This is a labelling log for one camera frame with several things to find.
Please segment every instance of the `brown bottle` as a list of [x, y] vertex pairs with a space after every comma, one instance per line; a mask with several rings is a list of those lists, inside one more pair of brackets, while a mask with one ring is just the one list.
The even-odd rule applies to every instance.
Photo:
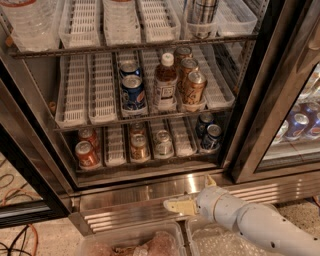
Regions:
[[177, 80], [174, 57], [171, 53], [164, 53], [154, 72], [153, 99], [156, 106], [170, 107], [174, 103]]

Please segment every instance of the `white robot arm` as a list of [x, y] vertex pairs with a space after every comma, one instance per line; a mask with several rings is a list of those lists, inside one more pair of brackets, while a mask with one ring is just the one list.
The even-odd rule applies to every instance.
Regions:
[[164, 206], [171, 211], [190, 214], [185, 210], [191, 205], [195, 213], [211, 222], [237, 233], [261, 248], [288, 256], [319, 256], [320, 240], [299, 229], [267, 205], [249, 203], [218, 186], [203, 189], [196, 200], [168, 200]]

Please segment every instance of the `metal frame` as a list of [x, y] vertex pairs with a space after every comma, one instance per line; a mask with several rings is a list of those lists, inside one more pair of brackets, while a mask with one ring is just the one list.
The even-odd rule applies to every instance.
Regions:
[[320, 61], [319, 48], [310, 48], [310, 44], [319, 37], [319, 2], [313, 1], [311, 5], [307, 2], [304, 12], [306, 16], [300, 20], [301, 27], [296, 29], [291, 41], [288, 42], [286, 55], [281, 60], [261, 102], [261, 107], [255, 115], [253, 125], [245, 137], [245, 146], [240, 151], [233, 171], [233, 177], [238, 183], [319, 170], [319, 164], [305, 164], [290, 169], [275, 168], [274, 171], [256, 172], [273, 137], [302, 90], [310, 71]]

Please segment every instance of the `bottle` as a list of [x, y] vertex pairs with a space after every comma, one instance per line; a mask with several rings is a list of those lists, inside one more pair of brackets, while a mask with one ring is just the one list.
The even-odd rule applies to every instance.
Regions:
[[156, 67], [154, 76], [154, 104], [170, 108], [174, 103], [174, 94], [178, 81], [173, 54], [164, 53], [162, 55], [161, 63]]
[[4, 0], [0, 5], [22, 43], [34, 39], [39, 45], [46, 41], [55, 11], [51, 0]]

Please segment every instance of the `soda can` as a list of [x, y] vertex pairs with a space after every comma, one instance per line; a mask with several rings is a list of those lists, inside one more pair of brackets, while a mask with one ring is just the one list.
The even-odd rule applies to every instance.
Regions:
[[211, 124], [203, 135], [201, 147], [206, 150], [218, 149], [220, 146], [222, 130], [219, 125]]
[[173, 53], [173, 56], [174, 56], [174, 66], [176, 69], [178, 69], [182, 59], [187, 57], [189, 58], [193, 57], [192, 49], [189, 46], [177, 47]]
[[309, 119], [309, 124], [304, 130], [304, 134], [309, 139], [317, 139], [320, 137], [320, 112], [316, 113]]
[[100, 152], [100, 143], [97, 132], [93, 128], [85, 128], [78, 131], [78, 138], [80, 141], [88, 141], [93, 146], [96, 152]]
[[131, 158], [134, 160], [146, 160], [149, 157], [146, 136], [134, 134], [130, 140]]
[[301, 133], [309, 123], [308, 117], [301, 113], [290, 115], [287, 121], [289, 123], [289, 128], [285, 137], [289, 141], [300, 138]]
[[146, 106], [142, 79], [136, 75], [128, 75], [122, 79], [123, 109], [138, 110]]
[[79, 159], [80, 167], [90, 168], [99, 164], [99, 157], [90, 142], [79, 142], [76, 145], [75, 152]]
[[211, 113], [202, 113], [198, 116], [196, 124], [196, 133], [199, 139], [203, 137], [207, 127], [210, 124], [214, 124], [214, 117]]
[[160, 130], [156, 134], [155, 151], [161, 156], [171, 155], [173, 152], [172, 139], [168, 131]]
[[183, 103], [189, 105], [198, 104], [202, 98], [202, 92], [206, 85], [207, 78], [201, 71], [190, 72], [185, 83]]
[[282, 140], [282, 137], [285, 135], [285, 133], [288, 131], [289, 123], [287, 120], [284, 120], [283, 124], [281, 125], [276, 137], [273, 139], [273, 144], [277, 144]]
[[127, 60], [121, 62], [120, 65], [120, 76], [124, 78], [129, 75], [141, 76], [141, 70], [138, 63], [134, 60]]
[[181, 95], [184, 95], [184, 84], [190, 72], [199, 70], [199, 63], [195, 58], [184, 58], [180, 62], [180, 66], [178, 68], [178, 82], [177, 88]]
[[146, 133], [145, 125], [143, 122], [130, 124], [129, 130], [130, 130], [130, 136], [133, 136], [135, 134], [145, 135]]

